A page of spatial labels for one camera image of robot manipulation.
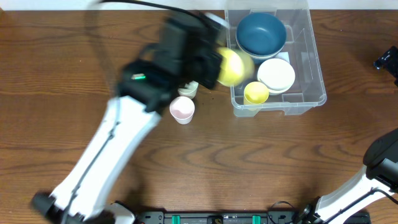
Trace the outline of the yellow cup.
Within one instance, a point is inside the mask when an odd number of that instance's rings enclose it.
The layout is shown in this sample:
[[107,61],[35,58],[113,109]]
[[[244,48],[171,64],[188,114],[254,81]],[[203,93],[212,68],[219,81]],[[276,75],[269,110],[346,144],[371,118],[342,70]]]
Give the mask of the yellow cup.
[[224,86],[238,86],[254,73],[252,58],[242,50],[219,47],[222,56],[218,81]]
[[262,82],[251,82],[244,89],[244,105],[260,105],[267,101],[269,89]]

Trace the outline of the dark blue large bowl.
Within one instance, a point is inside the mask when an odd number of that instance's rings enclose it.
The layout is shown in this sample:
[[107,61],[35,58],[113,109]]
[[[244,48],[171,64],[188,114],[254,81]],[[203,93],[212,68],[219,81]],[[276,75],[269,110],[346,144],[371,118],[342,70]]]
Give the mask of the dark blue large bowl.
[[249,54],[249,56],[252,58],[255,65],[261,64],[262,62],[275,57],[275,55],[261,56],[261,55],[254,55],[254,54]]
[[287,31],[284,24],[265,12],[255,12],[238,24],[236,40],[246,52],[265,57],[280,51],[285,45]]

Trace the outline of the beige large bowl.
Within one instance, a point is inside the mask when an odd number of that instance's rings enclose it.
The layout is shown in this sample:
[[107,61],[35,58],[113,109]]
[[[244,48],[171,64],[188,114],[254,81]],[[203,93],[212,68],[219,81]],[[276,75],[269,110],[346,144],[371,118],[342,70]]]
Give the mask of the beige large bowl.
[[283,48],[284,46],[282,46],[279,50],[277,50],[276,52],[270,54],[270,55],[257,55],[254,53],[250,53],[248,50],[246,50],[240,43],[238,40],[238,36],[236,36],[236,45],[239,47],[240,50],[242,50],[243,52],[247,53],[249,56],[251,56],[254,59],[259,59],[259,60],[267,60],[270,58],[275,57]]

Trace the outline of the white small bowl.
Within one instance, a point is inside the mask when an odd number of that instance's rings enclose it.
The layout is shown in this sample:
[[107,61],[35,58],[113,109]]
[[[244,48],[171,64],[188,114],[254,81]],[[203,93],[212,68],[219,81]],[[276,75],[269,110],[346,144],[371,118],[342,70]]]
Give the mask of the white small bowl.
[[266,86],[292,86],[295,81],[295,71],[291,64],[279,65],[277,60],[272,58],[259,66],[257,79]]

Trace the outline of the yellow small bowl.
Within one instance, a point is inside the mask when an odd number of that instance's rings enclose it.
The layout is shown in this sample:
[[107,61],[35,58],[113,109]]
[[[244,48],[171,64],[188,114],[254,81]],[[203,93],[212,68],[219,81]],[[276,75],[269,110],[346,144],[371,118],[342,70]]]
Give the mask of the yellow small bowl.
[[278,86],[278,87],[268,86],[268,89],[269,89],[269,93],[271,95],[278,95],[278,94],[286,92],[287,90],[290,89],[290,87],[291,87],[291,85]]

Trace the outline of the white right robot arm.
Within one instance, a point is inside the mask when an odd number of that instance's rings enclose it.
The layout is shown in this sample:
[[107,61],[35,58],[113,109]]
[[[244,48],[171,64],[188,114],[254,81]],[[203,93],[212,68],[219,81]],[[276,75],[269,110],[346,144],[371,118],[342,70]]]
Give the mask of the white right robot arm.
[[363,157],[363,166],[334,192],[317,198],[294,223],[344,223],[367,205],[397,193],[397,130],[377,138]]

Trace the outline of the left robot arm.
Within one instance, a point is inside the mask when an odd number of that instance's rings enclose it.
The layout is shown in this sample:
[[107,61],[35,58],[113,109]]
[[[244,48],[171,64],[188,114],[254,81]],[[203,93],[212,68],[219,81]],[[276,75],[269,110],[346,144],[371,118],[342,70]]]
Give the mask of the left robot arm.
[[107,204],[109,193],[178,90],[190,82],[216,85],[223,60],[217,48],[227,28],[209,12],[166,18],[159,41],[123,68],[100,126],[72,171],[52,192],[36,193],[32,207],[52,223],[134,223],[125,205]]

